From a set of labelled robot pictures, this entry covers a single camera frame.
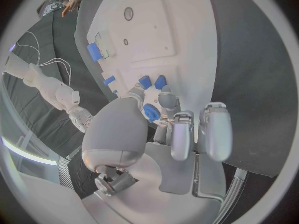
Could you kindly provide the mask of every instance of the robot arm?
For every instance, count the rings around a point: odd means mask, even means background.
[[[5,72],[23,79],[23,82],[30,87],[36,87],[46,101],[60,111],[65,110],[73,124],[81,132],[86,132],[93,116],[79,106],[78,91],[74,91],[54,77],[44,75],[38,66],[27,64],[13,53],[9,56]]]

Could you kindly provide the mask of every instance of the wire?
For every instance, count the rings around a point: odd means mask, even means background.
[[[65,63],[63,63],[62,61],[52,61],[52,62],[50,62],[50,63],[44,63],[44,64],[41,64],[41,65],[38,65],[38,67],[40,67],[40,66],[46,66],[46,65],[50,65],[50,64],[53,64],[53,63],[56,63],[56,62],[60,62],[60,63],[62,63],[62,64],[64,65],[65,70],[66,70],[66,73],[68,74],[68,77],[69,77],[69,87],[71,87],[71,74],[68,72]]]
[[[40,52],[39,52],[39,43],[38,43],[38,40],[37,40],[36,36],[35,36],[31,31],[26,31],[25,33],[30,33],[30,34],[32,34],[32,35],[34,36],[34,38],[35,38],[35,40],[36,40],[36,43],[37,43],[37,49],[36,49],[35,47],[33,47],[33,46],[29,46],[29,45],[20,45],[18,42],[16,42],[16,43],[18,44],[18,46],[31,47],[31,48],[33,48],[34,50],[36,50],[37,53],[38,53],[38,56],[37,56],[37,64],[36,64],[36,65],[38,65],[38,64],[39,64],[39,61],[40,61]]]

